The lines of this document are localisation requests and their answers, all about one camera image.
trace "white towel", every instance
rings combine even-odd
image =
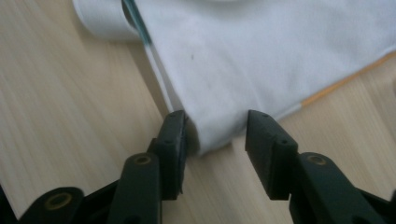
[[[170,111],[199,153],[278,119],[396,48],[395,0],[128,0]]]

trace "wooden table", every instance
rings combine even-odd
[[[396,58],[281,121],[300,151],[332,158],[359,188],[396,189]],[[16,214],[64,186],[118,179],[166,109],[140,43],[98,40],[71,1],[0,1],[0,181]],[[163,223],[291,223],[267,199],[244,136],[188,158],[184,195]]]

